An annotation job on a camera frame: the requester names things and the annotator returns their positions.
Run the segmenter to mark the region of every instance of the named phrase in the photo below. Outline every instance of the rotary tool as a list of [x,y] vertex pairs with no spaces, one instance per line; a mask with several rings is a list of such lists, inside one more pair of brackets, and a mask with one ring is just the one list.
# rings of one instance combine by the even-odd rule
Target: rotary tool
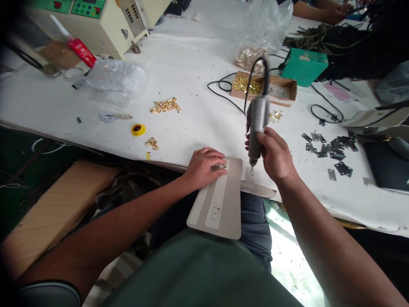
[[270,102],[267,99],[268,95],[268,86],[270,84],[269,70],[266,59],[258,58],[253,64],[251,69],[249,82],[247,86],[247,92],[249,89],[251,74],[253,72],[254,66],[258,61],[263,61],[265,78],[264,78],[264,89],[263,93],[259,97],[255,97],[247,110],[247,132],[250,129],[250,138],[248,144],[248,157],[250,161],[251,171],[253,171],[254,166],[257,164],[258,159],[261,156],[262,145],[257,139],[258,132],[264,132],[264,128],[268,124],[269,111],[270,111]]

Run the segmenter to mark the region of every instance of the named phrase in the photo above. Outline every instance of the white tabletop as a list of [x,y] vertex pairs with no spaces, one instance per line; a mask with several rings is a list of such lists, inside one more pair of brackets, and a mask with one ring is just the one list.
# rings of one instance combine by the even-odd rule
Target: white tabletop
[[[213,147],[226,156],[241,158],[246,167],[244,115],[206,88],[207,83],[238,70],[232,63],[234,48],[228,42],[234,31],[227,26],[206,24],[205,17],[202,18],[204,21],[200,23],[167,17],[162,25],[155,27],[150,38],[142,39],[141,54],[127,54],[128,60],[147,65],[151,75],[145,92],[129,106],[119,109],[133,119],[105,123],[99,119],[99,113],[114,110],[113,107],[91,101],[63,77],[46,79],[36,69],[23,65],[15,76],[0,83],[0,122],[128,159],[146,160],[146,152],[150,152],[152,161],[180,166],[188,165],[194,150]],[[318,23],[295,17],[290,32],[299,25],[308,28]],[[271,67],[278,67],[280,63],[282,59],[270,58]],[[316,87],[342,110],[345,118],[350,118],[358,110],[377,106],[366,82],[354,84],[367,98],[347,104],[337,101],[322,84]],[[243,100],[230,97],[215,84],[213,88],[243,106]],[[311,88],[298,87],[297,91],[297,101],[290,108],[271,105],[271,110],[283,111],[283,116],[269,126],[287,141],[302,179],[333,216],[409,237],[409,196],[364,184],[363,177],[373,178],[373,175],[360,144],[357,144],[358,152],[346,150],[344,163],[353,169],[351,178],[340,176],[336,171],[337,160],[319,159],[305,150],[303,133],[321,133],[328,142],[348,134],[341,125],[318,125],[318,120],[309,112],[309,105],[320,104],[333,112],[331,106]],[[183,111],[150,113],[154,101],[172,97],[177,98]],[[147,133],[132,136],[134,124],[144,124]],[[145,146],[150,137],[157,140],[158,151]],[[317,142],[316,148],[320,149],[321,143]],[[328,178],[328,168],[335,170],[336,182]],[[255,172],[256,185],[270,191],[277,189],[262,163],[257,164]],[[277,192],[273,199],[281,201],[280,194]]]

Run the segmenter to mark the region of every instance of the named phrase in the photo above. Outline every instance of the teal plastic box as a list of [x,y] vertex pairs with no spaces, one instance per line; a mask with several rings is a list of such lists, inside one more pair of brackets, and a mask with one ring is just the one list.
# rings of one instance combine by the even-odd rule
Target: teal plastic box
[[283,78],[297,80],[302,87],[309,87],[328,67],[326,54],[291,48],[281,69]]

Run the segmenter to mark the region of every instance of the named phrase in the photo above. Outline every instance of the green shirt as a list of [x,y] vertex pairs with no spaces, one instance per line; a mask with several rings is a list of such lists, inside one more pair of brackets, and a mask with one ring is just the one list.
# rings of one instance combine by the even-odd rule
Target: green shirt
[[103,305],[301,306],[240,242],[193,229],[154,252]]

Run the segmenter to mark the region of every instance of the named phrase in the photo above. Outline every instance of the plastic bag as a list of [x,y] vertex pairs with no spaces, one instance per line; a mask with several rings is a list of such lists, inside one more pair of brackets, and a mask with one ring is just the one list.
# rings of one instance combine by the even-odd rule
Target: plastic bag
[[144,92],[149,80],[146,66],[122,60],[97,60],[78,83],[90,100],[125,107]]
[[[267,58],[269,54],[278,53],[287,35],[292,14],[292,0],[286,0],[280,5],[275,0],[254,0],[238,29],[238,52],[234,62],[251,70],[259,56]],[[256,65],[254,72],[263,73],[263,65]]]
[[400,63],[383,78],[376,93],[384,104],[393,104],[409,99],[409,61]]

